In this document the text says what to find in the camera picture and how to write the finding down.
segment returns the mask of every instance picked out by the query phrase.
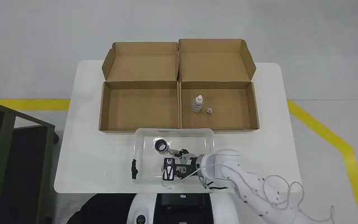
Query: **yellow floor line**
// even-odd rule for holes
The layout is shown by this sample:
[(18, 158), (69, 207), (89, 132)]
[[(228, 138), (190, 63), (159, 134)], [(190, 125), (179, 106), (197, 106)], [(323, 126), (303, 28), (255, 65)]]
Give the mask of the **yellow floor line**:
[[(0, 99), (0, 105), (13, 110), (68, 110), (69, 103), (69, 99)], [(288, 100), (288, 107), (289, 111), (295, 117), (342, 153), (356, 203), (358, 205), (358, 164), (353, 148), (291, 100)]]
[(358, 205), (358, 164), (352, 146), (350, 146), (338, 135), (334, 134), (326, 126), (309, 115), (306, 111), (304, 111), (291, 100), (288, 100), (288, 106), (289, 111), (295, 117), (297, 117), (301, 122), (306, 124), (310, 129), (312, 129), (342, 153), (348, 177), (353, 189), (354, 197), (356, 199), (356, 204)]
[(68, 110), (69, 99), (0, 99), (0, 105), (13, 110)]

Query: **clear plastic container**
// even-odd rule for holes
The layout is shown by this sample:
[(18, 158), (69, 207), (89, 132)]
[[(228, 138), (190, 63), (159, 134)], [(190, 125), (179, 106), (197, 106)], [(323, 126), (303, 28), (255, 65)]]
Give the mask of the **clear plastic container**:
[[(154, 144), (164, 139), (171, 150), (187, 149), (196, 156), (212, 153), (214, 149), (214, 133), (209, 128), (203, 129), (154, 129), (139, 128), (135, 132), (134, 159), (138, 174), (133, 179), (136, 184), (162, 184), (162, 167), (164, 158), (173, 157), (169, 153), (161, 154), (156, 151)], [(197, 176), (183, 181), (199, 183)]]

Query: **black cable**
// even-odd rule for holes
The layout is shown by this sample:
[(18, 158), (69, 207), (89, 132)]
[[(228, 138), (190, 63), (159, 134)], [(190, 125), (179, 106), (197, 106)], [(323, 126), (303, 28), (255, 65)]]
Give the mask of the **black cable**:
[(209, 190), (212, 190), (212, 189), (215, 189), (215, 190), (223, 190), (223, 189), (227, 189), (227, 187), (219, 188), (219, 187), (217, 187), (217, 186), (212, 186), (211, 188), (209, 188)]

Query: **open cardboard box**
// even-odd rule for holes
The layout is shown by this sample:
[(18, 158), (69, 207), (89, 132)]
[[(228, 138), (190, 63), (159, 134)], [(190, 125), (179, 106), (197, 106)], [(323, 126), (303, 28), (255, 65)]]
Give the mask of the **open cardboard box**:
[[(181, 128), (259, 128), (251, 82), (256, 67), (244, 40), (180, 39), (179, 60)], [(194, 113), (191, 105), (198, 95), (204, 104)]]
[(99, 130), (180, 127), (177, 43), (113, 43), (102, 70)]

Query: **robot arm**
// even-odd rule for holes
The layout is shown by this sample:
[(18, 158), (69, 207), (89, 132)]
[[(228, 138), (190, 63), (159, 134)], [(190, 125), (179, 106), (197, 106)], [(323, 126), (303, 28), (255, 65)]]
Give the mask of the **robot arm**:
[(293, 205), (284, 202), (286, 197), (280, 195), (276, 189), (266, 184), (264, 191), (264, 179), (240, 167), (237, 151), (219, 150), (216, 153), (200, 155), (196, 160), (196, 168), (200, 167), (204, 169), (197, 172), (198, 176), (213, 181), (217, 186), (237, 189), (240, 199), (265, 222), (309, 223), (305, 215), (298, 212)]

